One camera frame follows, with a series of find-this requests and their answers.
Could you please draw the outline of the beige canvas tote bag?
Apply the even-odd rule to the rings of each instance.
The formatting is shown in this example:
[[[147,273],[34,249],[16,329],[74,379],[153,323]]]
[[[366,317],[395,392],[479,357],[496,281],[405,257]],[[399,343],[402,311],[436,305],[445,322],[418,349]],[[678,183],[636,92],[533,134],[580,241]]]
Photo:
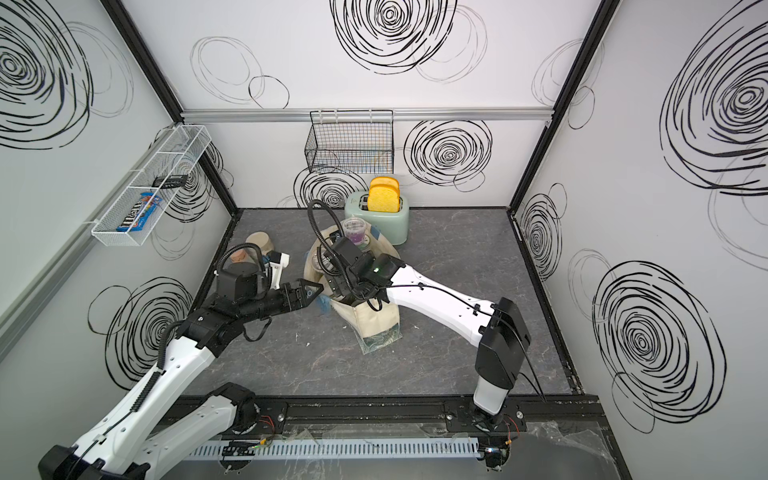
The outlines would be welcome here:
[[[362,250],[371,251],[375,256],[385,253],[401,258],[399,252],[388,239],[374,226],[367,224],[369,244],[362,247]],[[311,269],[309,256],[311,253],[317,253],[319,247],[319,240],[315,240],[306,254],[303,278],[321,283],[324,286],[324,291],[319,299],[323,310],[337,314],[346,322],[346,325],[353,329],[363,354],[383,348],[401,338],[400,312],[394,304],[384,302],[381,305],[381,310],[375,311],[365,302],[352,306],[338,301],[343,297],[334,293],[325,274],[316,275]]]

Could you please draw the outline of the clear lid seed jar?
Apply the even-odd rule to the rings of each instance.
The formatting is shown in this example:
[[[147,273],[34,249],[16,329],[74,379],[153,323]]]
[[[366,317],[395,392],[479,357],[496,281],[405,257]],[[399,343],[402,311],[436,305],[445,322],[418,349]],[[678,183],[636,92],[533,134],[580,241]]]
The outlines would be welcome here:
[[[317,253],[311,253],[310,256],[309,256],[309,259],[310,259],[310,266],[311,266],[312,271],[316,275],[322,276],[324,274],[324,270],[321,267],[321,262],[318,260]]]

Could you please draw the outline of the purple label clear jar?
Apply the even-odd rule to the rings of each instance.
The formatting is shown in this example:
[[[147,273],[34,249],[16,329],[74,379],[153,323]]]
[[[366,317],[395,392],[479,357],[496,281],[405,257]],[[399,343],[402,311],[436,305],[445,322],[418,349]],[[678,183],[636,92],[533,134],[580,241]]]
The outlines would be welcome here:
[[[345,218],[342,222],[344,236],[357,247],[365,247],[369,244],[367,232],[368,224],[358,217]]]

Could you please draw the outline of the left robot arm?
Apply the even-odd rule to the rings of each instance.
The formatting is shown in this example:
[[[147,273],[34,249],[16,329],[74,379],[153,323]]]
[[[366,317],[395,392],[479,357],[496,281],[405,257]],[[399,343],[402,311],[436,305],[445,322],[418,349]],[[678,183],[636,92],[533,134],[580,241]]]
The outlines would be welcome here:
[[[193,411],[155,430],[191,382],[246,324],[270,325],[276,316],[308,307],[322,292],[305,279],[264,292],[225,288],[212,293],[160,340],[156,363],[95,427],[72,446],[53,446],[40,460],[43,479],[157,479],[212,437],[246,434],[262,419],[255,394],[229,382],[211,391]]]

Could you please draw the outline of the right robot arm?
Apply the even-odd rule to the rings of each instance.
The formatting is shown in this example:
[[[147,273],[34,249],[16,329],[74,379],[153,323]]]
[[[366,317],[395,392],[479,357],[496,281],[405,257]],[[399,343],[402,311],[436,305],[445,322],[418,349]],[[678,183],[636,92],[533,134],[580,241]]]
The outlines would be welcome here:
[[[510,299],[496,302],[450,289],[397,256],[360,250],[340,236],[319,241],[319,268],[333,289],[333,308],[362,338],[391,330],[402,307],[451,329],[477,349],[477,409],[498,415],[520,376],[531,344],[529,330]]]

